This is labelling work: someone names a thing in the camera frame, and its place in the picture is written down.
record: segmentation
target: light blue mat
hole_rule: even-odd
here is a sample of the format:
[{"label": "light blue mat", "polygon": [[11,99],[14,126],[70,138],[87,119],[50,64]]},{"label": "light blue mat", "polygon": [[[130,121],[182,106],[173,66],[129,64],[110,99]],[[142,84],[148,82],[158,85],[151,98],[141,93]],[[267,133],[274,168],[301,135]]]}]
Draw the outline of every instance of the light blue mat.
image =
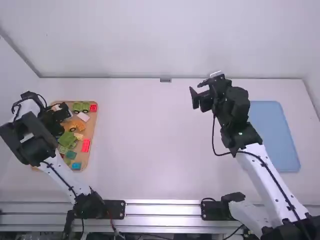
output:
[{"label": "light blue mat", "polygon": [[261,136],[270,160],[279,172],[300,170],[295,144],[279,102],[251,101],[248,121]]}]

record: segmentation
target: red toy block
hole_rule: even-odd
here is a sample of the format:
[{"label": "red toy block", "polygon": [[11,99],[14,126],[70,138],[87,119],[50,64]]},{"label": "red toy block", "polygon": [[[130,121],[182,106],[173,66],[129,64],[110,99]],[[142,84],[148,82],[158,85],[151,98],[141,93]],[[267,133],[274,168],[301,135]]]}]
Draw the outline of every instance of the red toy block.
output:
[{"label": "red toy block", "polygon": [[83,140],[81,152],[88,153],[90,149],[90,139],[86,138]]},{"label": "red toy block", "polygon": [[98,105],[97,104],[91,104],[90,105],[90,112],[96,112],[98,109]]}]

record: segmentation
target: metal extrusion frame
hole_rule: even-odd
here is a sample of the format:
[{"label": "metal extrusion frame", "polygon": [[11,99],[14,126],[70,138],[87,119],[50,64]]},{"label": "metal extrusion frame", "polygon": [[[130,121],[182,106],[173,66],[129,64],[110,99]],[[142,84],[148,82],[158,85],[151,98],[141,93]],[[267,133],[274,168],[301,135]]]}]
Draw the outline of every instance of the metal extrusion frame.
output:
[{"label": "metal extrusion frame", "polygon": [[[199,200],[125,201],[124,220],[113,221],[125,233],[231,234],[241,225],[238,221],[203,221]],[[312,215],[320,215],[320,205],[306,207]],[[0,231],[62,232],[70,209],[68,202],[0,201]],[[73,231],[81,230],[81,220],[76,219]],[[112,228],[108,219],[86,219],[84,231],[112,232]]]}]

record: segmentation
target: robotic arm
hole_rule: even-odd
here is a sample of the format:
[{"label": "robotic arm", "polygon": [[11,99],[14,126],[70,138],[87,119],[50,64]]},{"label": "robotic arm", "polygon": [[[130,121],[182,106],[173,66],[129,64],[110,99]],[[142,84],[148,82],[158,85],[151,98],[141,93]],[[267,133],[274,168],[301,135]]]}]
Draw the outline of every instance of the robotic arm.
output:
[{"label": "robotic arm", "polygon": [[219,71],[198,84],[209,90],[197,93],[190,87],[193,109],[213,112],[218,119],[221,139],[229,153],[248,173],[265,205],[262,212],[245,200],[242,193],[227,197],[229,214],[245,224],[262,240],[310,240],[320,238],[320,216],[311,216],[308,210],[289,190],[270,161],[263,141],[254,127],[247,122],[250,109],[249,94]]},{"label": "robotic arm", "polygon": [[73,203],[64,227],[68,236],[76,217],[103,218],[108,215],[108,209],[96,191],[76,178],[57,150],[56,138],[64,133],[60,123],[72,116],[68,106],[63,102],[53,111],[38,96],[30,91],[21,95],[21,100],[11,109],[14,117],[0,126],[0,136],[21,163],[38,167],[67,193]]}]

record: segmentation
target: white tabletop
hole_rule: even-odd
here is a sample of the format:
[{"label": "white tabletop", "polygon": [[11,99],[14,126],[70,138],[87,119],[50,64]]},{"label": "white tabletop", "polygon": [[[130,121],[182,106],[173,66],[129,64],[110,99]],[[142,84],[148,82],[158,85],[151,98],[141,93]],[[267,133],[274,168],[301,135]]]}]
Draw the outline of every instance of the white tabletop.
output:
[{"label": "white tabletop", "polygon": [[[48,102],[98,103],[89,163],[76,174],[103,198],[200,200],[243,192],[261,201],[237,161],[212,152],[212,113],[193,110],[189,93],[202,79],[39,81],[30,90]],[[298,173],[281,175],[303,204],[319,204],[320,125],[302,80],[234,79],[233,85],[248,90],[250,100],[281,103],[301,163]],[[217,152],[226,151],[219,134],[215,145]],[[0,201],[67,200],[49,176],[15,157],[0,178]]]}]

